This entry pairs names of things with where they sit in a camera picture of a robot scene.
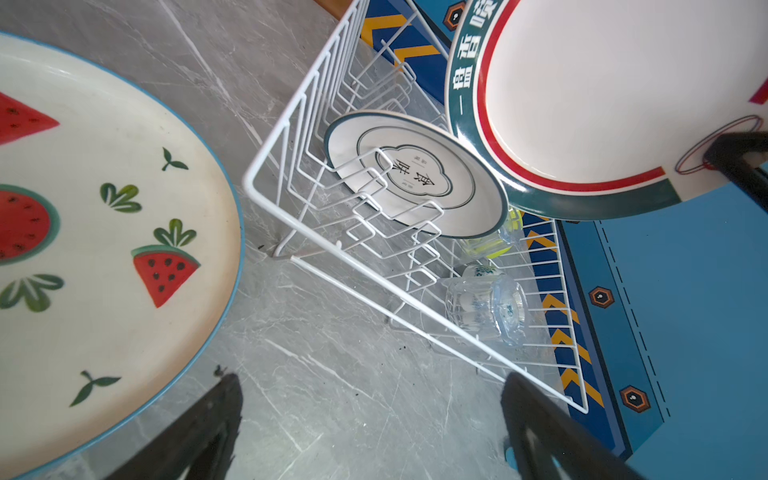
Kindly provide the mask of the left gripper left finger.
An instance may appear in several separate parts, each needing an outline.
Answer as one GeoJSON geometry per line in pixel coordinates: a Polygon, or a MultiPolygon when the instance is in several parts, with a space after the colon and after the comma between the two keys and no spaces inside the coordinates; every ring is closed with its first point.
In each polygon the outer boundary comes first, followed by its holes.
{"type": "Polygon", "coordinates": [[[242,420],[243,394],[234,373],[202,398],[111,479],[224,479],[232,464],[242,420]]]}

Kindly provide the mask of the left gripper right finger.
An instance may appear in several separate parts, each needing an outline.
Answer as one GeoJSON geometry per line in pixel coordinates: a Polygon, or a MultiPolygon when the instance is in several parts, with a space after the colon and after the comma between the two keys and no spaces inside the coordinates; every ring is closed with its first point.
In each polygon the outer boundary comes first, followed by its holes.
{"type": "Polygon", "coordinates": [[[522,374],[507,376],[501,408],[523,479],[639,479],[522,374]]]}

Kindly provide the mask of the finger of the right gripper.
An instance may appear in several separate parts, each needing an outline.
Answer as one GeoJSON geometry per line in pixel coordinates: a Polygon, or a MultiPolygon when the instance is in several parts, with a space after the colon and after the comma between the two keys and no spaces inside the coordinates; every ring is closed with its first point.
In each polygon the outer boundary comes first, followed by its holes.
{"type": "Polygon", "coordinates": [[[767,172],[760,166],[766,158],[766,132],[723,134],[704,153],[707,164],[721,172],[764,211],[767,211],[767,172]]]}

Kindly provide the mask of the white plate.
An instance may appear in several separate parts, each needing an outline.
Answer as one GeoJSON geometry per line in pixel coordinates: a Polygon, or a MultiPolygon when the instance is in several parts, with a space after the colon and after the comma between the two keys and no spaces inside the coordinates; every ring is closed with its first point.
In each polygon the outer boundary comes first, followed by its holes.
{"type": "Polygon", "coordinates": [[[727,184],[704,162],[718,137],[767,128],[767,5],[471,1],[445,109],[519,209],[606,220],[673,206],[727,184]]]}
{"type": "Polygon", "coordinates": [[[324,135],[328,162],[354,193],[388,218],[446,238],[480,238],[508,212],[489,166],[445,130],[412,116],[361,110],[324,135]]]}

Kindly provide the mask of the watermelon pattern plate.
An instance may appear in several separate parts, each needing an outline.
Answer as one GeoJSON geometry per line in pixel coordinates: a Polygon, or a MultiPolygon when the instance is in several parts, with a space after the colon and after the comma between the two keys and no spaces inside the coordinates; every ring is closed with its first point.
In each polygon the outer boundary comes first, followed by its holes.
{"type": "Polygon", "coordinates": [[[160,397],[216,333],[242,213],[199,135],[92,62],[1,37],[1,475],[160,397]]]}

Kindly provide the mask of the white wire dish rack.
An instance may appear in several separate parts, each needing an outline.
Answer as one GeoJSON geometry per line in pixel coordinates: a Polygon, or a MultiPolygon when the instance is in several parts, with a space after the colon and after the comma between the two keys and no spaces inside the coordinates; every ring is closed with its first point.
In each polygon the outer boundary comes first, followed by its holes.
{"type": "Polygon", "coordinates": [[[383,314],[397,330],[429,341],[440,353],[472,365],[489,381],[523,374],[569,414],[601,409],[591,382],[598,368],[585,346],[580,295],[558,223],[524,214],[525,237],[493,259],[459,260],[457,240],[386,217],[366,194],[343,183],[324,156],[331,123],[366,107],[412,113],[436,127],[445,117],[411,68],[385,57],[417,13],[388,28],[378,49],[363,36],[373,28],[366,1],[352,2],[246,170],[247,196],[287,228],[274,249],[383,314]],[[525,341],[511,346],[461,333],[443,315],[444,279],[484,264],[521,279],[533,316],[525,341]]]}

